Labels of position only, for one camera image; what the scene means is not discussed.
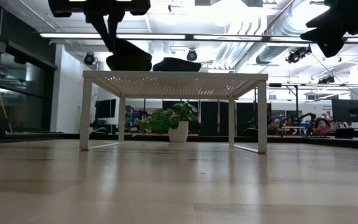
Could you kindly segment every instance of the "desk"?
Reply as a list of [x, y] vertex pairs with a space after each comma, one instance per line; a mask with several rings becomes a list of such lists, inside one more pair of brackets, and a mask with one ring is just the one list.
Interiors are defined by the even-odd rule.
[[284, 135], [288, 129], [297, 129], [297, 130], [299, 130], [299, 133], [301, 133], [301, 134], [303, 134], [305, 132], [304, 126], [283, 126], [281, 128], [281, 134]]
[[[91, 113], [92, 85], [96, 84], [119, 97], [118, 143], [124, 142], [125, 100], [128, 98], [195, 99], [229, 101], [229, 146], [256, 153], [267, 152], [267, 74], [204, 73], [204, 72], [141, 72], [141, 71], [84, 71], [81, 108], [80, 149], [90, 146], [89, 120]], [[236, 102], [240, 96], [258, 88], [258, 147], [238, 146], [236, 136]]]

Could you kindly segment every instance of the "glass wall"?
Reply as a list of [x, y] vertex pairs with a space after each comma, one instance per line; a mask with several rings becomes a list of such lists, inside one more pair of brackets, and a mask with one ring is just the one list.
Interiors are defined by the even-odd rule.
[[285, 116], [285, 110], [272, 110], [272, 120], [282, 120], [286, 118]]
[[[47, 100], [0, 88], [2, 102], [14, 132], [48, 131], [44, 117], [50, 109]], [[0, 102], [0, 118], [5, 118]]]
[[153, 114], [158, 109], [162, 109], [162, 99], [146, 99], [147, 114]]
[[53, 76], [47, 71], [13, 55], [1, 55], [0, 83], [33, 94], [50, 95]]

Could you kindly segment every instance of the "ceiling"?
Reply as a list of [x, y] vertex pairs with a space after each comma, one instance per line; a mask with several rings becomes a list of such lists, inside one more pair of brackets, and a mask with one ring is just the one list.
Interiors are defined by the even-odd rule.
[[[304, 7], [310, 7], [310, 0]], [[156, 33], [156, 34], [262, 34], [268, 24], [274, 27], [281, 17], [273, 18], [282, 11], [290, 0], [276, 0], [277, 4], [264, 4], [263, 9], [249, 8], [241, 0], [220, 0], [211, 6], [200, 6], [199, 0], [151, 0], [152, 7], [144, 16], [126, 14], [119, 24], [118, 33]], [[50, 12], [47, 0], [0, 0], [0, 5], [19, 17], [39, 32], [90, 32], [95, 30], [85, 23], [81, 13], [73, 14], [70, 18], [54, 18]], [[305, 30], [304, 20], [316, 16], [316, 8], [303, 8], [291, 16], [291, 24], [301, 26]], [[110, 55], [101, 40], [66, 40], [62, 42], [67, 49], [82, 57], [85, 52], [95, 52], [102, 61]], [[240, 59], [247, 56], [252, 44], [230, 44], [222, 42], [186, 42], [186, 41], [133, 41], [141, 49], [153, 54], [154, 62], [163, 57], [179, 57], [185, 59], [188, 49], [196, 49], [199, 62], [209, 62], [218, 65], [238, 65]], [[270, 82], [307, 83], [317, 82], [327, 69], [334, 69], [339, 77], [349, 76], [349, 69], [358, 64], [358, 45], [345, 45], [338, 57], [324, 58], [317, 45], [311, 45], [313, 55], [309, 55], [296, 64], [288, 64], [285, 57], [287, 49], [276, 56], [268, 65], [257, 65], [255, 58], [247, 60], [241, 67], [235, 67], [238, 72], [268, 73]], [[219, 56], [231, 52], [232, 56], [224, 59]]]

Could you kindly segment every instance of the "ductwork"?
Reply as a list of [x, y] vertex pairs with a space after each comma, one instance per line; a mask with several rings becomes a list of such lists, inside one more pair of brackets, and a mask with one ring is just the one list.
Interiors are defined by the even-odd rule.
[[[252, 21], [244, 21], [231, 23], [230, 29], [227, 32], [229, 35], [256, 35], [261, 34], [266, 29], [266, 16], [257, 16]], [[242, 58], [242, 56], [249, 50], [252, 44], [250, 43], [222, 43], [221, 50], [218, 53], [213, 68], [231, 69]]]
[[[306, 32], [304, 21], [317, 16], [316, 13], [310, 11], [312, 10], [310, 7], [314, 7], [310, 5], [310, 0], [294, 0], [276, 22], [264, 32], [264, 35], [294, 36]], [[267, 65], [287, 49], [288, 46], [268, 46], [266, 43], [255, 43], [236, 65], [236, 70], [241, 69], [247, 63]]]

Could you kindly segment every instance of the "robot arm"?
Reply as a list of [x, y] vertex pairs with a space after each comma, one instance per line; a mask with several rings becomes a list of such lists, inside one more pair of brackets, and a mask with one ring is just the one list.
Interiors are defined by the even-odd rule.
[[295, 116], [296, 116], [296, 115], [293, 114], [293, 115], [291, 115], [291, 116], [288, 116], [288, 117], [282, 119], [282, 120], [278, 123], [279, 127], [281, 128], [282, 126], [284, 126], [284, 124], [286, 123], [286, 121], [288, 121], [288, 120], [290, 120], [290, 119], [293, 119]]
[[301, 38], [317, 42], [326, 57], [333, 57], [342, 49], [346, 32], [358, 34], [358, 0], [324, 0], [324, 5], [330, 8], [306, 23], [315, 29]]
[[[98, 31], [110, 52], [114, 52], [118, 23], [122, 21], [125, 12], [134, 16], [142, 16], [150, 9], [150, 0], [86, 0], [71, 2], [69, 0], [48, 0], [50, 10], [55, 17], [70, 17], [74, 12], [83, 12], [86, 22]], [[109, 16], [108, 27], [103, 16]]]
[[297, 125], [300, 125], [300, 123], [302, 122], [303, 118], [305, 118], [307, 116], [310, 116], [310, 126], [312, 126], [312, 124], [314, 122], [314, 119], [316, 119], [316, 117], [317, 117], [314, 113], [307, 113], [307, 114], [304, 114], [304, 115], [300, 116], [299, 118], [297, 118], [295, 120], [295, 123]]

